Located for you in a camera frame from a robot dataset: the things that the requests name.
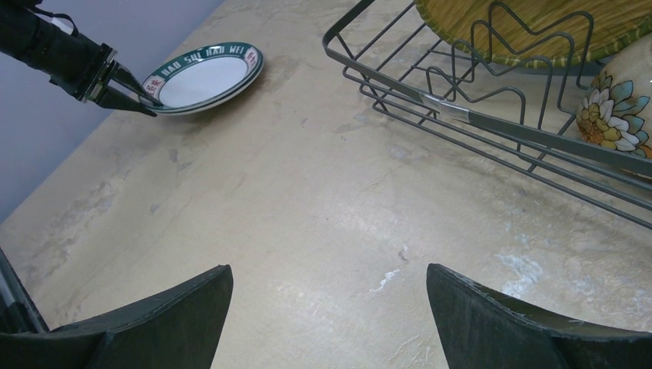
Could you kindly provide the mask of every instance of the plate with green rim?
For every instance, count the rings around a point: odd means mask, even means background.
[[[244,91],[262,72],[263,54],[245,42],[223,42],[187,52],[152,72],[143,88],[163,105],[140,98],[163,115],[213,108]]]

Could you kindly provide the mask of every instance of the floral bowl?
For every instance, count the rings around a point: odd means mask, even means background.
[[[577,107],[576,122],[582,138],[652,159],[650,96],[652,35],[647,35],[619,52],[591,82]]]

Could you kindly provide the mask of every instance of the flower pattern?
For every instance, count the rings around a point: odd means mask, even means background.
[[[591,83],[587,96],[577,109],[577,126],[585,141],[605,148],[652,158],[649,137],[642,131],[645,120],[637,116],[650,102],[647,96],[634,97],[634,83],[612,86],[605,71]]]

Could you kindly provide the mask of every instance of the countertop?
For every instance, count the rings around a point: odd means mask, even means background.
[[[445,367],[425,290],[441,263],[652,329],[649,231],[371,110],[321,46],[354,4],[226,0],[174,55],[249,42],[260,79],[196,115],[115,112],[0,226],[51,327],[230,264],[214,367]]]

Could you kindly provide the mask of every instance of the gray metal wire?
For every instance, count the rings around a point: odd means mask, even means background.
[[[579,198],[583,201],[593,204],[599,208],[602,208],[606,211],[616,214],[622,218],[625,218],[629,221],[639,224],[645,228],[652,229],[652,202],[647,200],[648,197],[652,197],[652,184],[646,181],[641,181],[639,178],[626,175],[621,171],[612,171],[610,169],[606,169],[603,166],[601,166],[599,163],[588,161],[583,158],[578,158],[576,156],[570,155],[563,151],[550,149],[549,147],[546,147],[545,145],[542,145],[540,143],[534,141],[521,140],[519,138],[511,136],[507,131],[487,130],[495,137],[502,138],[504,141],[512,142],[515,148],[511,147],[510,145],[506,145],[505,143],[498,141],[496,138],[490,138],[484,135],[479,135],[478,133],[475,133],[474,131],[470,130],[469,127],[447,123],[446,121],[441,120],[441,117],[438,117],[436,111],[432,111],[431,109],[429,109],[428,106],[421,103],[421,101],[418,101],[411,96],[407,96],[397,91],[397,89],[400,89],[401,86],[404,85],[409,86],[409,84],[407,83],[408,76],[410,76],[413,73],[422,73],[423,78],[427,81],[428,91],[430,92],[430,94],[439,98],[446,98],[449,101],[455,101],[458,98],[458,96],[461,96],[466,101],[473,104],[473,103],[478,103],[480,101],[484,101],[498,94],[512,93],[518,96],[520,100],[520,104],[519,104],[520,121],[518,122],[518,124],[524,125],[526,123],[525,106],[526,106],[527,98],[526,95],[519,88],[515,88],[512,86],[504,86],[504,87],[496,88],[495,90],[490,91],[479,98],[470,98],[464,92],[463,85],[472,84],[475,82],[476,68],[484,68],[490,74],[494,76],[499,76],[499,75],[506,75],[507,73],[513,72],[513,70],[516,69],[519,65],[524,65],[530,60],[540,60],[545,65],[547,65],[547,67],[545,68],[546,72],[544,74],[545,81],[546,81],[544,84],[544,98],[543,101],[541,102],[539,118],[535,124],[537,129],[542,130],[542,122],[546,111],[546,102],[549,94],[551,93],[551,80],[554,74],[553,66],[548,58],[545,58],[543,56],[534,56],[522,61],[516,67],[507,68],[503,71],[495,71],[491,63],[487,60],[484,60],[475,51],[474,39],[471,39],[471,42],[466,42],[462,40],[454,42],[453,45],[451,45],[450,52],[443,52],[442,50],[437,49],[438,47],[443,45],[443,43],[440,40],[436,42],[432,47],[428,48],[423,55],[421,55],[419,58],[417,58],[414,61],[413,64],[409,66],[406,65],[406,71],[400,77],[394,79],[394,78],[389,78],[386,75],[382,75],[383,82],[381,82],[378,81],[379,78],[373,78],[370,76],[377,76],[379,75],[378,73],[382,73],[383,68],[385,68],[390,62],[394,61],[398,53],[414,40],[414,38],[419,34],[419,32],[421,32],[425,28],[425,25],[421,24],[419,27],[417,27],[417,29],[414,32],[409,34],[405,40],[398,43],[396,49],[393,50],[389,54],[389,56],[386,57],[386,59],[382,60],[377,67],[372,68],[369,65],[365,65],[360,62],[360,59],[365,55],[365,53],[367,53],[370,50],[370,48],[374,44],[376,44],[376,42],[378,42],[378,40],[380,40],[384,35],[386,35],[392,29],[392,27],[394,27],[397,24],[397,22],[399,22],[399,20],[401,20],[414,7],[414,4],[411,3],[409,6],[404,8],[401,12],[398,13],[398,15],[394,19],[392,19],[388,24],[386,24],[385,27],[383,27],[375,37],[373,37],[366,45],[362,46],[359,52],[354,54],[353,51],[351,50],[351,47],[347,44],[347,42],[344,40],[344,37],[341,35],[341,32],[347,26],[349,26],[354,20],[356,20],[356,18],[363,11],[365,11],[371,4],[374,3],[374,1],[375,0],[361,0],[359,3],[357,3],[356,6],[352,8],[352,10],[350,10],[340,20],[338,20],[335,23],[335,25],[333,25],[333,27],[331,27],[331,29],[329,29],[328,32],[324,35],[323,46],[324,46],[324,50],[326,51],[326,54],[329,57],[333,58],[334,60],[344,65],[344,69],[342,71],[343,76],[347,79],[357,82],[360,85],[359,88],[360,93],[365,96],[368,96],[374,101],[372,104],[372,108],[375,111],[378,111],[398,121],[402,121],[408,125],[419,128],[422,131],[437,136],[439,138],[443,138],[446,141],[452,142],[478,155],[482,155],[485,158],[489,158],[493,161],[496,161],[497,163],[504,165],[510,169],[513,169],[523,175],[541,181],[546,185],[550,185],[551,187],[563,191],[567,194],[571,194],[576,198]],[[548,42],[554,38],[563,38],[567,40],[569,44],[567,60],[569,62],[566,63],[564,73],[562,74],[560,89],[559,91],[557,91],[558,98],[556,104],[556,108],[559,111],[569,114],[569,118],[561,127],[561,129],[555,132],[555,134],[557,135],[563,135],[568,129],[568,127],[571,126],[573,120],[575,119],[573,109],[565,108],[564,106],[562,106],[562,96],[564,94],[564,89],[566,88],[567,85],[567,79],[570,76],[570,67],[571,67],[570,59],[572,58],[572,55],[575,52],[575,45],[578,45],[578,43],[576,43],[573,37],[566,32],[554,32],[552,34],[539,38],[538,40],[533,42],[532,45],[529,45],[526,48],[523,48],[521,50],[515,50],[492,27],[491,12],[496,7],[502,8],[509,15],[511,15],[514,18],[514,20],[516,20],[523,27],[524,32],[527,32],[530,35],[541,35],[546,30],[556,25],[563,24],[563,22],[565,22],[570,18],[574,18],[574,17],[586,18],[587,36],[586,39],[584,40],[584,48],[582,50],[583,56],[580,63],[579,73],[575,81],[575,85],[583,89],[586,89],[587,87],[583,86],[580,83],[580,79],[582,77],[582,73],[585,70],[585,66],[586,66],[585,64],[586,64],[588,45],[590,43],[590,37],[594,27],[593,17],[591,17],[591,15],[587,12],[573,12],[551,23],[546,28],[542,28],[540,30],[533,30],[529,28],[525,24],[525,22],[523,22],[511,9],[509,9],[507,5],[505,5],[502,2],[495,2],[490,6],[489,9],[489,18],[488,18],[489,22],[484,20],[478,20],[474,22],[472,25],[472,28],[485,27],[490,32],[491,35],[493,35],[501,44],[503,44],[508,50],[510,50],[515,55],[522,54],[527,50],[530,50],[533,47],[540,45],[544,42]],[[334,39],[337,39],[339,41],[340,45],[344,49],[345,54],[341,54],[340,52],[335,51],[330,46],[331,42]],[[465,46],[464,49],[471,51],[469,55],[464,55],[456,49],[460,45]],[[452,66],[452,73],[450,75],[445,73],[437,65],[424,65],[425,64],[424,61],[427,59],[429,55],[432,54],[444,55],[450,58],[451,66]],[[459,61],[470,62],[471,66],[466,70],[464,70],[463,72],[461,72],[460,75],[457,75],[458,72],[457,65]],[[440,77],[450,85],[450,88],[447,90],[447,92],[445,92],[442,95],[436,95],[433,92],[432,77],[435,75],[437,77]],[[431,129],[428,126],[424,125],[424,123],[426,122],[438,125],[439,127],[445,128],[445,130],[435,131],[434,129]],[[492,148],[500,149],[503,153],[510,155],[513,158],[518,158],[524,161],[525,163],[528,163],[529,167],[527,169],[522,168],[521,166],[513,163],[513,160],[512,161],[507,160],[502,156],[494,155],[490,152],[475,147],[474,145],[469,145],[467,142],[463,142],[460,139],[452,137],[451,133],[453,132],[455,132],[456,134],[463,135],[466,138],[471,138],[476,141],[482,142]],[[529,151],[535,151],[536,154],[523,152],[522,150],[523,147],[529,148],[530,149]],[[557,161],[562,161],[563,163],[566,164],[566,167],[571,167],[571,169],[562,168],[560,165],[557,165],[551,162],[550,160],[548,160],[549,158],[554,158]],[[624,155],[622,160],[627,161],[633,159],[630,159],[629,157]],[[589,178],[589,176],[587,175],[581,174],[581,171],[575,171],[574,168],[577,169],[581,168],[584,171],[590,172],[591,178]],[[562,184],[559,181],[554,181],[550,178],[545,177],[542,171],[547,171],[549,173],[559,175],[561,177],[572,180],[578,184],[581,184],[583,185],[582,188],[584,188],[586,191],[580,191],[577,189],[569,188],[569,186],[566,184]],[[606,184],[604,183],[605,182],[604,179],[611,180],[612,182],[615,182],[619,185],[612,186]],[[624,209],[624,206],[618,206],[617,204],[613,204],[615,201],[609,201],[610,203],[608,204],[606,201],[598,200],[595,198],[595,196],[593,196],[590,193],[591,190],[597,190],[604,194],[608,194],[612,198],[622,201],[622,204],[625,203],[632,204],[636,208],[644,210],[643,215],[639,214],[640,211],[637,211],[637,214],[634,215],[632,214],[632,211],[628,211]]]

